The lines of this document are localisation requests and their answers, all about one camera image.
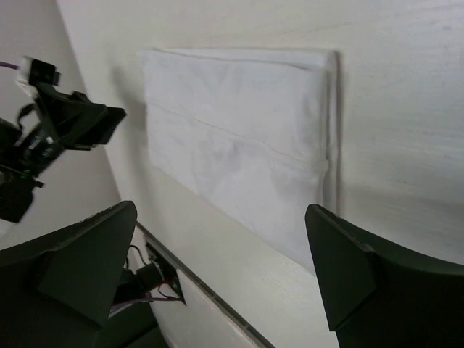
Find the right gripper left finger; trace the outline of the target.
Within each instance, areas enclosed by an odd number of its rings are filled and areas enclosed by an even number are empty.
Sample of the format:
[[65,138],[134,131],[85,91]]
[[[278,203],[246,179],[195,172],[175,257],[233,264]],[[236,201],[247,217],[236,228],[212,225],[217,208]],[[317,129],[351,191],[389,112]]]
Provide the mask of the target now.
[[93,347],[112,306],[142,299],[155,266],[124,270],[137,210],[120,202],[1,251],[1,346]]

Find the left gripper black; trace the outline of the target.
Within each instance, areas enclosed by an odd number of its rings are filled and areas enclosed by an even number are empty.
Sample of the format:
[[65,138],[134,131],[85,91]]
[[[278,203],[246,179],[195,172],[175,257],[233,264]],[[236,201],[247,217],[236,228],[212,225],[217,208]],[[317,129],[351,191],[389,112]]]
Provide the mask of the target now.
[[125,116],[123,108],[93,103],[84,93],[38,83],[15,122],[1,120],[1,219],[21,221],[33,191],[44,186],[37,177],[64,149],[107,144]]

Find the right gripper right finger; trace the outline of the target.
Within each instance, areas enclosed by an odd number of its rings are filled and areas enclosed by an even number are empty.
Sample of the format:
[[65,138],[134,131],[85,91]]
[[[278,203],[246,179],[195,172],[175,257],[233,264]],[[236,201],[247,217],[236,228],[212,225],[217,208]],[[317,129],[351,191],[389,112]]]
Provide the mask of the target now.
[[340,347],[462,347],[463,266],[363,230],[311,204],[307,237]]

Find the white skirt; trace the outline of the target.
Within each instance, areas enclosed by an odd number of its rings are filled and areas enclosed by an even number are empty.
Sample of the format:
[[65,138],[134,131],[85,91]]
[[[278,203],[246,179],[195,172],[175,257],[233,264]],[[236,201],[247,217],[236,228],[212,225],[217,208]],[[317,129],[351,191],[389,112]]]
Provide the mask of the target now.
[[320,49],[147,49],[152,165],[313,271],[310,204],[339,208],[339,57]]

